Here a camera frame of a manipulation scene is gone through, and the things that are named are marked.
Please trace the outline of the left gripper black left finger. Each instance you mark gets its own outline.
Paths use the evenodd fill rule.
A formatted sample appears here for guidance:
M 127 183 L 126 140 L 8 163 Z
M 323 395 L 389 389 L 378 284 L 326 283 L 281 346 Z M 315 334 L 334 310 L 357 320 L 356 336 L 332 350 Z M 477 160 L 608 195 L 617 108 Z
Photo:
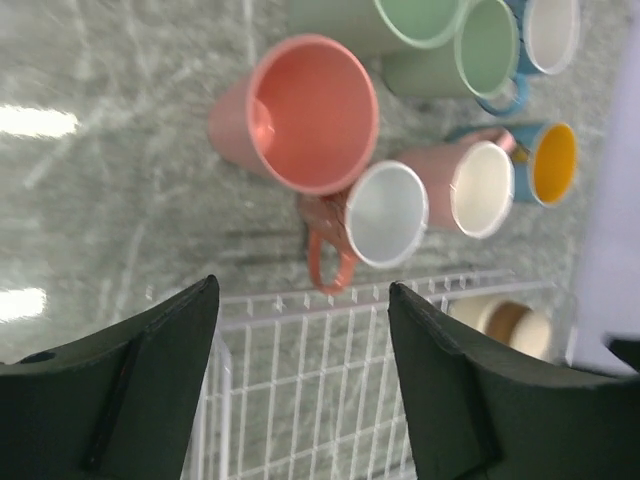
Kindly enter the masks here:
M 127 320 L 3 365 L 2 478 L 179 478 L 219 294 L 209 275 Z

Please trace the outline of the orange floral mug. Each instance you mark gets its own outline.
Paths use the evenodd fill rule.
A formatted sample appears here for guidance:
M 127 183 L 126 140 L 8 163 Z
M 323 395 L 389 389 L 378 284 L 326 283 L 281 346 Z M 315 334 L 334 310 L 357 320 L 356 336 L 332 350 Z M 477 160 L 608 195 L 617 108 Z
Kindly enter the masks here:
M 393 268 L 410 258 L 427 229 L 429 201 L 416 172 L 396 161 L 370 166 L 348 189 L 325 197 L 301 196 L 298 212 L 308 227 L 308 268 L 320 292 L 333 295 L 352 281 L 361 261 Z M 322 280 L 321 251 L 328 243 L 339 255 L 334 279 Z

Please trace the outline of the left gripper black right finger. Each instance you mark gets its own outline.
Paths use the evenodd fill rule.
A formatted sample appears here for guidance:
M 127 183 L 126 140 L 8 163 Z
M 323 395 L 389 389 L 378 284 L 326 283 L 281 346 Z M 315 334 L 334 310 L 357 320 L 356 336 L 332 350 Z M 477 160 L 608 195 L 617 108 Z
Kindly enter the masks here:
M 635 479 L 639 379 L 550 364 L 394 283 L 388 316 L 421 479 Z

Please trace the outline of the tall green plastic cup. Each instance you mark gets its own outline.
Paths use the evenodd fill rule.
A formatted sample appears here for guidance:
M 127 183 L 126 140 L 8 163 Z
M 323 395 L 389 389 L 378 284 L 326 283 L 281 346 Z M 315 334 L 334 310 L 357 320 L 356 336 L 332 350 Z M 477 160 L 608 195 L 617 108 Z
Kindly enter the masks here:
M 468 8 L 460 0 L 294 0 L 287 3 L 288 29 L 329 37 L 370 57 L 440 47 Z

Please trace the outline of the tall pink plastic cup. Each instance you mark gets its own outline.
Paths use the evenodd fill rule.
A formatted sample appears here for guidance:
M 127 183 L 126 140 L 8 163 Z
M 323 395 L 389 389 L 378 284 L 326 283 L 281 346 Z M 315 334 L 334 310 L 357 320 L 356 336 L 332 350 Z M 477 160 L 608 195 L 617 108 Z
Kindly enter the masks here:
M 371 78 L 339 42 L 289 37 L 214 103 L 208 136 L 220 156 L 299 193 L 352 184 L 371 160 L 379 106 Z

